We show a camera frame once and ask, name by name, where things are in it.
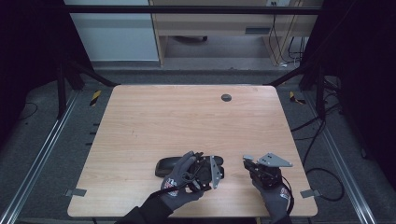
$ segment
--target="gray glove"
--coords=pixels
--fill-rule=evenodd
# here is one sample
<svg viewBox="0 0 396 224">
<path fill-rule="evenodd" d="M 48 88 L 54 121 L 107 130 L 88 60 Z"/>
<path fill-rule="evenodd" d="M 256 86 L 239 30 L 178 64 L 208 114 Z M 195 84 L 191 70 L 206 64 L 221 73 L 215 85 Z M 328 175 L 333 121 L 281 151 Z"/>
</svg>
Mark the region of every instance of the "gray glove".
<svg viewBox="0 0 396 224">
<path fill-rule="evenodd" d="M 277 222 L 287 215 L 290 193 L 285 187 L 280 185 L 275 189 L 263 189 L 254 180 L 252 180 L 252 184 L 262 195 L 265 207 L 273 222 Z"/>
<path fill-rule="evenodd" d="M 182 175 L 187 172 L 190 166 L 195 162 L 196 158 L 193 156 L 192 151 L 186 153 L 175 165 L 171 174 L 163 179 L 161 189 L 169 189 L 173 186 L 182 186 L 186 182 L 183 180 Z M 179 190 L 165 193 L 161 196 L 163 202 L 173 211 L 192 201 L 197 201 L 204 195 L 203 191 L 188 193 L 184 187 Z"/>
</svg>

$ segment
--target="wall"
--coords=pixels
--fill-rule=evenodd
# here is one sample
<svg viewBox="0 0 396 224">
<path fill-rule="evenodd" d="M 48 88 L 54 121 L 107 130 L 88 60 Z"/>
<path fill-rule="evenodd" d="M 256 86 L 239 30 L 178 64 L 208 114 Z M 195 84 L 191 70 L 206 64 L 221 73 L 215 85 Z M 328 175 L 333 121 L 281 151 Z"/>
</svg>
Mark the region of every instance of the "wall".
<svg viewBox="0 0 396 224">
<path fill-rule="evenodd" d="M 67 5 L 139 5 L 147 0 L 64 0 Z M 92 62 L 158 62 L 149 14 L 78 14 L 71 17 Z"/>
</svg>

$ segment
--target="person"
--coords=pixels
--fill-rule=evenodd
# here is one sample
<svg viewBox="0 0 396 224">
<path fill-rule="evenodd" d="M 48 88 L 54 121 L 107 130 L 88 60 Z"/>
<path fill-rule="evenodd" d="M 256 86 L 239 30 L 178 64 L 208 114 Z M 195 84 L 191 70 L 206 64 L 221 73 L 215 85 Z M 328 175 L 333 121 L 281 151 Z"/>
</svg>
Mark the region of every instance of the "person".
<svg viewBox="0 0 396 224">
<path fill-rule="evenodd" d="M 170 189 L 184 184 L 182 175 L 195 162 L 196 158 L 192 151 L 186 153 L 176 163 L 171 174 L 167 175 L 161 184 L 161 190 Z M 260 192 L 265 201 L 273 224 L 290 224 L 287 214 L 289 193 L 282 186 L 276 189 L 263 189 L 255 181 L 252 184 Z M 164 222 L 179 207 L 186 203 L 198 201 L 204 195 L 203 191 L 187 192 L 185 188 L 169 191 L 164 194 L 148 197 L 140 206 L 132 209 L 115 224 L 157 224 Z"/>
</svg>

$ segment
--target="black sleeve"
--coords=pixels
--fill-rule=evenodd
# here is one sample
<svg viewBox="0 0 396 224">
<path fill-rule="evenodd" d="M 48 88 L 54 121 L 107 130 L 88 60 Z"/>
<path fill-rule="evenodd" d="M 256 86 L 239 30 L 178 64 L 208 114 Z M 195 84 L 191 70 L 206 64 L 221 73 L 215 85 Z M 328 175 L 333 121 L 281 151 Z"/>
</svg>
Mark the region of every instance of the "black sleeve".
<svg viewBox="0 0 396 224">
<path fill-rule="evenodd" d="M 289 217 L 289 215 L 283 217 L 282 219 L 280 219 L 278 222 L 275 222 L 274 224 L 292 224 L 291 219 Z"/>
<path fill-rule="evenodd" d="M 141 207 L 135 207 L 115 224 L 156 224 L 162 223 L 173 211 L 160 197 L 145 201 Z"/>
</svg>

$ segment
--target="yellow and black tape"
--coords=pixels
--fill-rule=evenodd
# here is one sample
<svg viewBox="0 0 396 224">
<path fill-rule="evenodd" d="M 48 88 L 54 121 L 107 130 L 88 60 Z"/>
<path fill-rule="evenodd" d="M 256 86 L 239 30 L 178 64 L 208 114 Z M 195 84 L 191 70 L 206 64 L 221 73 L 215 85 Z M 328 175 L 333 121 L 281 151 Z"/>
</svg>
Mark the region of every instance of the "yellow and black tape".
<svg viewBox="0 0 396 224">
<path fill-rule="evenodd" d="M 98 100 L 98 98 L 100 96 L 100 93 L 101 93 L 101 91 L 96 91 L 93 94 L 93 97 L 92 97 L 91 102 L 90 102 L 90 106 L 95 106 L 96 105 L 96 101 Z"/>
<path fill-rule="evenodd" d="M 290 101 L 298 103 L 300 105 L 305 105 L 306 104 L 305 100 L 297 100 L 296 97 L 294 96 L 294 92 L 292 92 L 292 91 L 290 92 Z"/>
</svg>

